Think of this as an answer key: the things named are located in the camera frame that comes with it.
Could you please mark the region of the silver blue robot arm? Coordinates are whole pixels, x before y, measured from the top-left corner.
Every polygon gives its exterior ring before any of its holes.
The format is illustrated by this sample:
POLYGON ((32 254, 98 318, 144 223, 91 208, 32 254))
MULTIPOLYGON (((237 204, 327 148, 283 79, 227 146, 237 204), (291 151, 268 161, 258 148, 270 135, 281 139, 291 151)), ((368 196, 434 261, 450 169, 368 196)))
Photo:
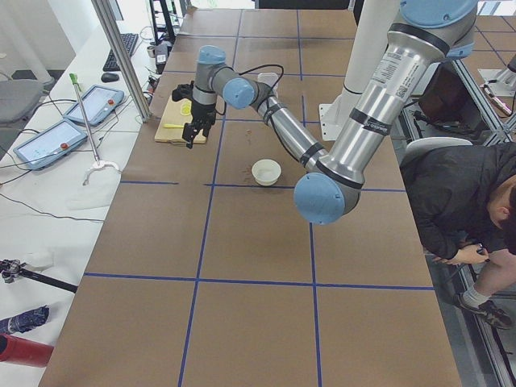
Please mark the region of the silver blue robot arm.
POLYGON ((195 78, 179 85, 173 100, 189 99, 192 120, 182 137, 192 145, 207 135, 216 102, 253 108, 286 151, 305 169, 293 199, 314 224, 328 224, 354 209, 364 170, 427 69, 472 52, 474 1, 367 1, 364 3, 342 93, 319 107, 325 149, 278 100, 272 86, 227 65, 225 52, 199 50, 195 78))

